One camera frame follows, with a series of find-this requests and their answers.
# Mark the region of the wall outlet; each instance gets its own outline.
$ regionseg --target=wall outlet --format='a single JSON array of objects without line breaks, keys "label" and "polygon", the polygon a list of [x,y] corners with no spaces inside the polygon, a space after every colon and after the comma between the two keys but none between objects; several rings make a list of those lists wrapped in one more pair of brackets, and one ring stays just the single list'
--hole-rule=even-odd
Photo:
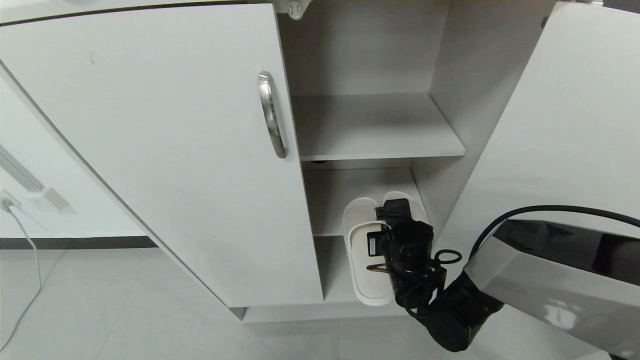
[{"label": "wall outlet", "polygon": [[50,187],[36,193],[28,193],[24,198],[38,210],[49,213],[59,213],[68,205],[65,199]]},{"label": "wall outlet", "polygon": [[5,189],[0,189],[0,199],[2,199],[3,197],[11,200],[13,205],[16,206],[17,208],[22,206],[22,204],[15,197],[13,197],[13,195],[11,195],[8,191],[6,191]]}]

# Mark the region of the cabinet door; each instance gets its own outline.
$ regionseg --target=cabinet door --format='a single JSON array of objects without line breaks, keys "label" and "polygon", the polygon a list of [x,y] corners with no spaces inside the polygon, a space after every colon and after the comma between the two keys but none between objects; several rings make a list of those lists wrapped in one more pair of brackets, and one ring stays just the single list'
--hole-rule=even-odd
[{"label": "cabinet door", "polygon": [[[558,2],[437,247],[468,253],[522,206],[589,206],[640,218],[640,16]],[[536,218],[638,236],[566,213]]]},{"label": "cabinet door", "polygon": [[[0,59],[69,144],[226,305],[322,301],[272,4],[5,26]],[[263,70],[273,77],[284,159],[265,125]]]}]

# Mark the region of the white cable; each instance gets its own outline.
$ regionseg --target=white cable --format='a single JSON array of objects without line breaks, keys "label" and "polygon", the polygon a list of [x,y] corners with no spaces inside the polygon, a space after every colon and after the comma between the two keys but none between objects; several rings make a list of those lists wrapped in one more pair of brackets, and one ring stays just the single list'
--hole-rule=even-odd
[{"label": "white cable", "polygon": [[18,226],[20,227],[20,230],[22,230],[22,233],[24,234],[24,237],[27,238],[27,241],[31,244],[31,246],[33,247],[33,251],[36,254],[36,270],[38,272],[38,292],[33,297],[33,299],[31,299],[31,302],[29,303],[29,305],[27,305],[27,307],[24,308],[24,311],[22,312],[22,314],[20,314],[20,317],[18,318],[18,321],[15,322],[15,326],[13,327],[13,330],[11,331],[11,335],[9,335],[9,339],[0,348],[0,352],[2,352],[2,350],[4,350],[4,348],[7,345],[9,345],[9,342],[11,342],[11,339],[13,339],[13,335],[15,335],[15,331],[18,329],[18,325],[20,325],[20,322],[22,321],[22,318],[24,317],[24,314],[27,313],[27,310],[29,310],[29,308],[31,307],[33,302],[36,300],[36,298],[38,297],[38,295],[42,291],[42,276],[40,275],[40,260],[38,259],[38,248],[36,247],[36,244],[33,243],[33,240],[31,240],[31,238],[27,234],[27,231],[24,229],[24,226],[22,226],[22,223],[20,222],[20,219],[18,219],[18,217],[15,216],[15,214],[11,211],[11,209],[7,206],[7,207],[3,208],[3,210],[5,210],[7,213],[9,213],[9,215],[11,215],[15,219],[15,221],[18,223]]}]

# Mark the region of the tiled floor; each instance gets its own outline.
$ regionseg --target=tiled floor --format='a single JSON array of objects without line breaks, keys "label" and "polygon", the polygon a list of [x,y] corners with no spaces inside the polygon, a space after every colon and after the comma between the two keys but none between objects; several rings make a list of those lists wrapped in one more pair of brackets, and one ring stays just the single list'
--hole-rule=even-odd
[{"label": "tiled floor", "polygon": [[[43,250],[40,262],[45,288],[1,360],[533,360],[594,351],[512,309],[459,354],[407,316],[243,325],[159,249]],[[33,253],[1,251],[0,343],[36,289]]]}]

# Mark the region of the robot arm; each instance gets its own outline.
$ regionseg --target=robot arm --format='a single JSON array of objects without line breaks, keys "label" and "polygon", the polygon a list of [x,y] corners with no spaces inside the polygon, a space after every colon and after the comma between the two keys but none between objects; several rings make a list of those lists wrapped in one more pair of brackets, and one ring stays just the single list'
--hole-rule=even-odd
[{"label": "robot arm", "polygon": [[[402,213],[399,208],[398,202],[385,203],[380,217]],[[508,220],[532,211],[586,213],[640,227],[634,218],[576,206],[510,211],[483,231],[464,271],[443,290],[445,261],[438,260],[441,252],[431,259],[433,233],[429,238],[424,226],[395,217],[386,242],[378,235],[387,263],[402,263],[409,254],[428,258],[412,273],[390,266],[396,302],[453,352],[465,350],[486,319],[509,304],[610,354],[640,359],[640,241],[564,224]],[[422,275],[416,278],[415,270]]]}]

